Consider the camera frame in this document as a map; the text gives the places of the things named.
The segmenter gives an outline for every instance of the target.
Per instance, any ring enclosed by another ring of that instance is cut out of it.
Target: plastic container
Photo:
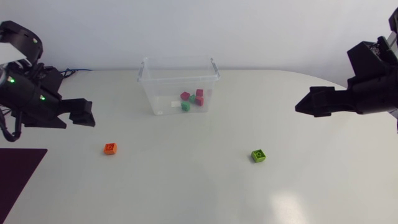
[[[207,112],[220,73],[210,56],[144,58],[137,81],[144,87],[156,115]],[[181,108],[181,93],[203,90],[204,104]]]

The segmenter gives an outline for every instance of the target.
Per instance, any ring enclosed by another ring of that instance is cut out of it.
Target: teal block
[[[191,109],[191,104],[188,102],[181,102],[181,109],[183,111],[189,111]]]
[[[195,95],[190,96],[190,97],[189,97],[189,102],[195,103],[195,99],[196,99],[196,98],[197,98],[197,96],[195,96]]]
[[[253,158],[254,162],[262,162],[266,159],[267,156],[263,153],[261,149],[259,149],[252,151],[251,157]]]

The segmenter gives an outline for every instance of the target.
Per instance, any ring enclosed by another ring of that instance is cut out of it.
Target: cable
[[[11,134],[7,130],[6,120],[4,119],[4,115],[0,113],[0,128],[2,134],[9,142],[14,142],[19,139],[21,136],[21,126],[22,126],[22,112],[16,112],[16,120],[15,120],[15,131]]]
[[[67,68],[65,71],[62,71],[60,73],[69,72],[69,71],[92,71],[92,70],[91,69],[86,69],[86,68],[74,68],[74,69]]]
[[[68,77],[70,77],[71,75],[73,75],[74,73],[76,73],[77,71],[92,71],[91,69],[85,69],[85,68],[76,68],[76,69],[69,69],[69,68],[67,68],[65,71],[62,71],[62,72],[60,72],[61,74],[63,74],[62,75],[62,78],[63,79],[65,79],[65,78],[68,78]]]
[[[5,115],[7,115],[7,114],[9,114],[9,113],[11,113],[11,109],[8,109],[8,111],[7,112],[5,112],[4,114],[2,113],[3,111],[1,111],[1,114],[3,115],[3,116],[5,116]]]

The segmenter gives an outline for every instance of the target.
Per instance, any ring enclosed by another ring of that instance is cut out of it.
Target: green led light
[[[12,77],[8,77],[8,78],[7,78],[7,81],[9,81],[9,82],[11,82],[11,83],[14,83],[14,82],[15,82],[15,79],[13,79]]]

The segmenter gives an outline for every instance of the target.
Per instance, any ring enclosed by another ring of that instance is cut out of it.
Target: pink block
[[[199,106],[203,106],[204,102],[205,102],[205,99],[203,99],[203,97],[201,97],[201,96],[197,96],[195,99],[195,103]]]
[[[203,90],[197,89],[197,96],[203,96]]]
[[[183,100],[189,100],[189,97],[191,96],[191,94],[187,93],[187,92],[183,92],[181,93],[181,99]]]

